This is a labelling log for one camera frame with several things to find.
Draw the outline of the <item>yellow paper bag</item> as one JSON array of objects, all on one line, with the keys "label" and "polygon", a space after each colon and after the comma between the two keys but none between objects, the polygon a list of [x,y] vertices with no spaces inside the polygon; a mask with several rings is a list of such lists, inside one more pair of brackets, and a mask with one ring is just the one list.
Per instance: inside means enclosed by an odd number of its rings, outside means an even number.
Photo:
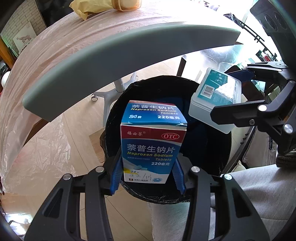
[{"label": "yellow paper bag", "polygon": [[74,0],[69,7],[83,20],[89,15],[113,9],[112,1],[109,0]]}]

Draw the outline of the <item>blue white medicine box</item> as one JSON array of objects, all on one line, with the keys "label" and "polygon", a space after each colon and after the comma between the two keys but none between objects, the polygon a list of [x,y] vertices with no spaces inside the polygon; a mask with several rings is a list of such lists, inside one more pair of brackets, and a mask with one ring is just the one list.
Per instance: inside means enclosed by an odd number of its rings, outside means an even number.
[{"label": "blue white medicine box", "polygon": [[129,101],[120,124],[124,180],[166,183],[186,129],[187,121],[174,104]]}]

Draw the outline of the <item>giraffe picture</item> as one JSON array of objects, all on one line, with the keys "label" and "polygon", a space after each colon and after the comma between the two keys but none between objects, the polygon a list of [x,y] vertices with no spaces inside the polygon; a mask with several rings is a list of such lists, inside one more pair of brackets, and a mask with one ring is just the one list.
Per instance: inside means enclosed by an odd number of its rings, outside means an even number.
[{"label": "giraffe picture", "polygon": [[25,47],[30,44],[35,38],[36,33],[32,27],[31,22],[28,22],[23,28],[13,37],[13,42],[15,43],[18,53],[20,54]]}]

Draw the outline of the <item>grey table edge guard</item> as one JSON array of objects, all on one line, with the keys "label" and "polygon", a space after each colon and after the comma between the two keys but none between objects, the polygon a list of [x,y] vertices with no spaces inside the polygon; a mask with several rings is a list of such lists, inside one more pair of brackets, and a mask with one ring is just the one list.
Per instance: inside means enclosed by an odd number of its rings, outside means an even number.
[{"label": "grey table edge guard", "polygon": [[100,88],[142,68],[183,54],[233,45],[240,30],[164,23],[102,39],[61,61],[24,95],[23,106],[47,121]]}]

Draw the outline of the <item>black trash bin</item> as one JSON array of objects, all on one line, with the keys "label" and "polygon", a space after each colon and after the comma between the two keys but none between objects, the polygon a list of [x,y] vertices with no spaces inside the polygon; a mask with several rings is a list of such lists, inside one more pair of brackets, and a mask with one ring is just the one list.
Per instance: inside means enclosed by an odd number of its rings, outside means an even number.
[{"label": "black trash bin", "polygon": [[112,107],[100,144],[105,153],[107,194],[122,186],[155,204],[187,202],[182,162],[218,176],[228,162],[231,134],[189,115],[198,84],[177,76],[132,83]]}]

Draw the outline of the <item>orange cream jar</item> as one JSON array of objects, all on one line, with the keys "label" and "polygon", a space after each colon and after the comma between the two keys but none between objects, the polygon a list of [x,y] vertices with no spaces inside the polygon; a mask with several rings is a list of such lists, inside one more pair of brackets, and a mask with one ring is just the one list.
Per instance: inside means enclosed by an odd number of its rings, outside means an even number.
[{"label": "orange cream jar", "polygon": [[112,7],[118,11],[134,11],[142,5],[142,0],[112,0]]}]

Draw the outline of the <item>clear plastic box teal label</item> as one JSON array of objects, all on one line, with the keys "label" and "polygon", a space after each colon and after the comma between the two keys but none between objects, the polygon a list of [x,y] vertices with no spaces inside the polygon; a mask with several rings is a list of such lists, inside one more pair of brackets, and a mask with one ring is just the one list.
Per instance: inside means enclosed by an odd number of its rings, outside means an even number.
[{"label": "clear plastic box teal label", "polygon": [[209,67],[191,97],[189,116],[228,134],[234,124],[218,125],[212,121],[210,113],[215,106],[236,103],[241,103],[241,81]]}]

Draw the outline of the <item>grey trousers leg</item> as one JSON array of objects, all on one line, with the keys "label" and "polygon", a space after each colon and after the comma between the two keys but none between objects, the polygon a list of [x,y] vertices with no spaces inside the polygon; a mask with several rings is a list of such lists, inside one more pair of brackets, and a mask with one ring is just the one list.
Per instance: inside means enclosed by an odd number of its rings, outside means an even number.
[{"label": "grey trousers leg", "polygon": [[295,170],[276,165],[225,174],[208,197],[199,174],[193,203],[151,204],[154,240],[295,240]]}]

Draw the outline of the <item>white chair base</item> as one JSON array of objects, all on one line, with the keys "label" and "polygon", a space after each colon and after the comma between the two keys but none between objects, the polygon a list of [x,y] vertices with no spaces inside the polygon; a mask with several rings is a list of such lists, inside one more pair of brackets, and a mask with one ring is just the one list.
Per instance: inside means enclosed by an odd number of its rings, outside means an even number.
[{"label": "white chair base", "polygon": [[110,113],[111,105],[118,100],[118,98],[122,95],[122,93],[128,88],[128,86],[138,80],[137,73],[132,73],[130,79],[124,83],[122,78],[113,82],[114,89],[102,92],[96,91],[91,95],[91,100],[93,102],[98,101],[100,97],[104,99],[104,109],[103,109],[103,126],[106,126],[106,122],[108,119],[108,115]]}]

